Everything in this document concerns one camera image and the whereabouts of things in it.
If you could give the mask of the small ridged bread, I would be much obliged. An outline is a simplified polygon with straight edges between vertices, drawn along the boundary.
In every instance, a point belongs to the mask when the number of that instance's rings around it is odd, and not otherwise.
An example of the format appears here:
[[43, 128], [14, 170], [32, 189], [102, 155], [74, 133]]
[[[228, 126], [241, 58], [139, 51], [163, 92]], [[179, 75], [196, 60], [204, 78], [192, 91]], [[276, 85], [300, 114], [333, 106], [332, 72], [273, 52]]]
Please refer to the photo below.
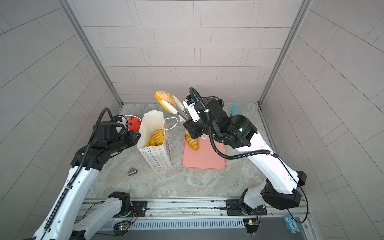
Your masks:
[[197, 139], [192, 139], [188, 130], [185, 130], [185, 138], [190, 148], [192, 148], [194, 151], [199, 150], [199, 141]]

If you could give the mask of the round scored bun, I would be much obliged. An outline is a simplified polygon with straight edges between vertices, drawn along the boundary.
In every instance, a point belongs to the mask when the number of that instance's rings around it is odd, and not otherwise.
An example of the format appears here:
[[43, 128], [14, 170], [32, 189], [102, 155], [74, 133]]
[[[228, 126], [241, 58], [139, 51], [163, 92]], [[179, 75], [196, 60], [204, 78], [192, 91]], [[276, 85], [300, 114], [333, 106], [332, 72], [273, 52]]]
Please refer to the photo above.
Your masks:
[[176, 103], [174, 101], [174, 98], [171, 94], [169, 94], [168, 92], [165, 92], [165, 91], [156, 91], [154, 93], [154, 96], [156, 98], [156, 100], [159, 102], [159, 104], [161, 105], [160, 101], [161, 100], [166, 100], [168, 103], [170, 103], [173, 107], [176, 106]]

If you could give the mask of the white paper bag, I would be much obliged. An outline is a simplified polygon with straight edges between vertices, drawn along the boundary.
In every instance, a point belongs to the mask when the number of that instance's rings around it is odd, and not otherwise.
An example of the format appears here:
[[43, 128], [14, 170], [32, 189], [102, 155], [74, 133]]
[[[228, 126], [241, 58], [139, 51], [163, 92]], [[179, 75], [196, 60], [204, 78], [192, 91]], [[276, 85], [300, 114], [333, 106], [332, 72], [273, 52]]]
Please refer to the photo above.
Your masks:
[[153, 110], [144, 114], [139, 129], [138, 150], [153, 170], [172, 166], [169, 131], [174, 126], [168, 127], [167, 120], [173, 121], [174, 125], [178, 123], [177, 118], [165, 118], [163, 112]]

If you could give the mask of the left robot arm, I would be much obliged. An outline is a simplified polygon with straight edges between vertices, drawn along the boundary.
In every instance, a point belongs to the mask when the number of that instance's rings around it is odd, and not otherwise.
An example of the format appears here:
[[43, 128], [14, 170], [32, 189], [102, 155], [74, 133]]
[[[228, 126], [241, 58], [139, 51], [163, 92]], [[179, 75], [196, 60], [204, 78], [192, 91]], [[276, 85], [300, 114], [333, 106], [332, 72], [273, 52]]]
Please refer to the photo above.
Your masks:
[[109, 108], [100, 113], [86, 146], [79, 149], [65, 184], [47, 218], [33, 234], [33, 240], [89, 240], [112, 217], [138, 217], [129, 193], [113, 192], [91, 214], [76, 222], [89, 188], [109, 159], [137, 145], [141, 135], [129, 130], [123, 115], [113, 116]]

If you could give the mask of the ridged spiral bread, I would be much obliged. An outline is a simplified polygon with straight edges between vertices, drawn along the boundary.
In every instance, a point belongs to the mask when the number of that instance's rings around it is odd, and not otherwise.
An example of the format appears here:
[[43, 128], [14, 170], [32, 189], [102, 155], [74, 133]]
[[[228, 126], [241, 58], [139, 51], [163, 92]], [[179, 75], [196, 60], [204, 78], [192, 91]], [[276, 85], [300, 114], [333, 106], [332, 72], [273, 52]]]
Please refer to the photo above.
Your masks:
[[156, 146], [161, 146], [165, 139], [164, 129], [154, 132], [153, 136], [155, 137]]

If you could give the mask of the orange oval bread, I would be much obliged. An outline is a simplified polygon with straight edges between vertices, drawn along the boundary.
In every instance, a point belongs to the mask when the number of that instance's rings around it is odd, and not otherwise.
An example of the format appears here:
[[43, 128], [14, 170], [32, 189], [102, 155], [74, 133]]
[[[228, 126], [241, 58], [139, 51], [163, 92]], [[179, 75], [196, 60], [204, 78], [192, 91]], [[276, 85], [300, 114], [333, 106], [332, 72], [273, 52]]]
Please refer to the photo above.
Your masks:
[[150, 145], [150, 147], [156, 146], [156, 141], [155, 141], [155, 137], [154, 136], [152, 136], [150, 138], [149, 145]]

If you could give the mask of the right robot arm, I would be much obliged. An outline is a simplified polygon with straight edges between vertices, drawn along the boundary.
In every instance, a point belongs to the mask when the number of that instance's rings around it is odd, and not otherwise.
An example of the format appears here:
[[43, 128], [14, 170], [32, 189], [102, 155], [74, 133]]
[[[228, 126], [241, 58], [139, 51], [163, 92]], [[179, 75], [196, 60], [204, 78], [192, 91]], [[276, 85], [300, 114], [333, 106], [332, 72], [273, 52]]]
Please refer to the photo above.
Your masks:
[[306, 174], [286, 165], [248, 118], [228, 116], [223, 100], [215, 96], [202, 97], [195, 88], [190, 88], [189, 93], [183, 102], [164, 91], [155, 92], [155, 98], [165, 110], [179, 116], [192, 140], [207, 135], [221, 158], [248, 158], [267, 178], [264, 185], [242, 193], [239, 205], [244, 214], [250, 215], [265, 204], [289, 211], [307, 198], [302, 189]]

